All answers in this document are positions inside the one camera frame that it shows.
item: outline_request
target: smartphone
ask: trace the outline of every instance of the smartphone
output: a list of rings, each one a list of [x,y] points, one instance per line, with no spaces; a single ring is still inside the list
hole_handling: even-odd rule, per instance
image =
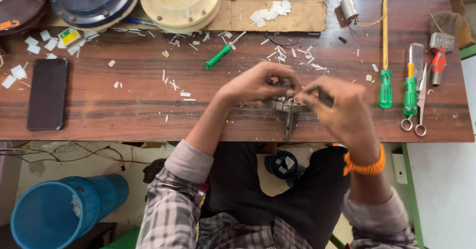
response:
[[[63,127],[69,62],[65,58],[37,59],[33,65],[27,129]]]

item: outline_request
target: wood grain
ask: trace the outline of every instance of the wood grain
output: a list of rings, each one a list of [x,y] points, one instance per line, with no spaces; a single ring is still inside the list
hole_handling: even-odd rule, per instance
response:
[[[308,62],[302,53],[293,58],[290,49],[286,64],[299,74],[302,83],[321,75],[337,77],[349,82],[356,80],[368,88],[367,98],[378,135],[383,142],[474,142],[469,117],[466,90],[461,70],[458,50],[447,57],[448,66],[444,70],[442,85],[428,95],[425,106],[424,124],[427,134],[418,137],[413,131],[401,129],[403,114],[403,81],[407,73],[408,48],[410,43],[419,42],[427,49],[427,32],[430,12],[449,10],[449,0],[388,0],[389,23],[389,67],[392,70],[393,106],[381,109],[379,103],[380,78],[374,72],[372,63],[382,68],[381,24],[367,28],[342,21],[342,11],[337,8],[340,0],[326,0],[327,30],[320,38],[306,33],[280,33],[272,35],[277,41],[287,43],[289,39],[301,40],[293,48],[307,49],[310,45],[313,63],[328,67],[329,73],[314,71],[313,67],[300,62]],[[360,21],[371,22],[381,16],[381,0],[355,0]],[[61,28],[51,29],[57,34]],[[38,32],[29,33],[39,38]],[[223,46],[221,37],[211,33],[211,39],[196,46],[188,43],[202,41],[203,36],[181,38],[181,47],[169,44],[173,35],[154,32],[152,38],[133,33],[102,33],[80,51],[80,57],[69,56],[66,50],[53,51],[59,57],[71,61],[66,123],[62,130],[29,132],[26,130],[30,89],[15,82],[10,89],[0,88],[0,139],[24,140],[180,140],[197,122],[217,90],[253,65],[260,58],[274,52],[275,45],[265,45],[259,33],[247,33],[213,70],[206,70],[204,62]],[[45,58],[46,49],[40,55],[29,55],[23,40],[28,35],[12,36],[6,39],[8,54],[0,73],[3,80],[9,69],[25,62],[31,83],[33,61]],[[348,40],[343,44],[337,39]],[[169,58],[162,56],[168,50]],[[431,62],[430,51],[425,61]],[[109,67],[109,61],[116,61]],[[180,87],[174,91],[170,84],[162,81],[162,70],[166,70],[169,80],[175,79]],[[375,84],[365,81],[372,75]],[[123,88],[114,88],[118,81]],[[190,92],[190,98],[197,101],[182,101],[181,90]],[[278,141],[284,138],[286,114],[266,108],[260,102],[235,106],[223,132],[223,140],[263,140]],[[414,125],[417,118],[412,118]],[[320,124],[317,116],[305,113],[295,116],[291,141],[335,141],[334,137]]]

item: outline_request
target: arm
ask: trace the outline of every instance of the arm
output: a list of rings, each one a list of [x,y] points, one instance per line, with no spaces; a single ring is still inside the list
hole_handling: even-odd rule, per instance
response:
[[[275,76],[289,78],[292,88],[269,86],[268,80]],[[300,84],[289,66],[264,62],[217,92],[193,130],[177,145],[165,168],[147,187],[148,199],[136,248],[195,248],[200,216],[199,204],[195,202],[197,185],[207,179],[231,107],[238,101],[294,95],[293,88],[299,90]]]
[[[334,98],[326,106],[311,93],[321,88]],[[306,86],[295,99],[304,100],[321,122],[350,152],[357,165],[371,165],[380,157],[380,141],[375,132],[365,87],[322,76]],[[350,191],[344,197],[344,214],[354,227],[355,249],[374,248],[381,244],[391,248],[418,248],[408,226],[405,207],[383,173],[350,173]]]

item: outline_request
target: plaid shirt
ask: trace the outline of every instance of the plaid shirt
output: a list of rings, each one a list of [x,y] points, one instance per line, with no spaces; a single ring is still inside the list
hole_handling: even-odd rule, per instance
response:
[[[205,182],[213,158],[185,141],[179,143],[165,162],[165,168],[147,187],[147,204],[136,248],[311,248],[294,228],[275,218],[274,228],[239,223],[233,216],[220,213],[200,219],[195,196],[197,185]],[[400,197],[386,204],[357,204],[344,197],[344,214],[352,224],[355,249],[418,249],[408,226],[408,216]]]

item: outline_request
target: silver capacitor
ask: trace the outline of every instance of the silver capacitor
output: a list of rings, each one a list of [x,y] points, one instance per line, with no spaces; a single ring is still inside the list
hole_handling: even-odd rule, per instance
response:
[[[342,0],[340,2],[340,7],[344,12],[346,20],[354,20],[358,16],[357,6],[354,3],[354,0]]]

